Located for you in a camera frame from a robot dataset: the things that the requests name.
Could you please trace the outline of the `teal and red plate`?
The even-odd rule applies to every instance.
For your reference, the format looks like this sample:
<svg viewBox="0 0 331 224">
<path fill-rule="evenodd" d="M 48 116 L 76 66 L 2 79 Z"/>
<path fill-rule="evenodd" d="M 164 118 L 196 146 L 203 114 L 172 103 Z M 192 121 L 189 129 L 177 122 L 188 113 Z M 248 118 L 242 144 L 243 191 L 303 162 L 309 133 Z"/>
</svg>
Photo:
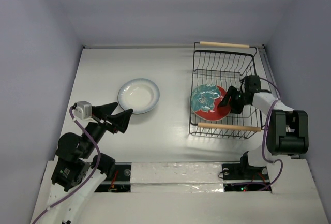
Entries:
<svg viewBox="0 0 331 224">
<path fill-rule="evenodd" d="M 203 84 L 197 86 L 191 94 L 191 110 L 203 120 L 220 121 L 231 112 L 229 105 L 218 107 L 226 93 L 226 90 L 219 85 Z"/>
</svg>

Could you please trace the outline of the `white deep bowl plate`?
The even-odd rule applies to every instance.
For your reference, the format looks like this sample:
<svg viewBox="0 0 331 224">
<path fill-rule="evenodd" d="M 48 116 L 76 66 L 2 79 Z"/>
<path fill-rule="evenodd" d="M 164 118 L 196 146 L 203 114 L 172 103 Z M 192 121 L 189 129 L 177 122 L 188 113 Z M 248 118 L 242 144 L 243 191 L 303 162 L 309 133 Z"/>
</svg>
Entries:
<svg viewBox="0 0 331 224">
<path fill-rule="evenodd" d="M 123 110 L 133 109 L 133 114 L 144 114 L 156 107 L 160 90 L 152 80 L 137 78 L 120 88 L 117 99 Z"/>
</svg>

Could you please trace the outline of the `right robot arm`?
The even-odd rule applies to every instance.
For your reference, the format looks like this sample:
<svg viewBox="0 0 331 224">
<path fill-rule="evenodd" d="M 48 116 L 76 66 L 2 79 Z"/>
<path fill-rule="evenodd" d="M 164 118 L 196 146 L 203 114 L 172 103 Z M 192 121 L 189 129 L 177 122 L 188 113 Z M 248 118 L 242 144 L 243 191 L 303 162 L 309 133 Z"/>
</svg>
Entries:
<svg viewBox="0 0 331 224">
<path fill-rule="evenodd" d="M 261 145 L 245 152 L 235 165 L 235 180 L 252 180 L 267 165 L 280 165 L 275 181 L 280 177 L 285 159 L 305 154 L 309 148 L 308 114 L 286 106 L 269 92 L 245 93 L 245 104 L 266 115 Z"/>
</svg>

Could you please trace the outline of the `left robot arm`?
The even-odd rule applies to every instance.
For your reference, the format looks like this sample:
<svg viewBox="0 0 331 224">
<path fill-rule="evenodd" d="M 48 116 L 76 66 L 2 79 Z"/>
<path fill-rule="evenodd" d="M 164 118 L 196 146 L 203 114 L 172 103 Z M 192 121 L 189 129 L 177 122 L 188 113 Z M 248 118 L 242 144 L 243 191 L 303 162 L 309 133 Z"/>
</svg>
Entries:
<svg viewBox="0 0 331 224">
<path fill-rule="evenodd" d="M 106 132 L 125 133 L 134 109 L 127 107 L 115 114 L 121 101 L 94 106 L 78 101 L 69 107 L 71 120 L 81 129 L 81 135 L 63 134 L 58 140 L 57 162 L 51 175 L 47 207 L 33 223 L 77 223 L 92 194 L 110 181 L 130 179 L 129 164 L 117 165 L 116 160 L 100 151 L 98 143 Z"/>
</svg>

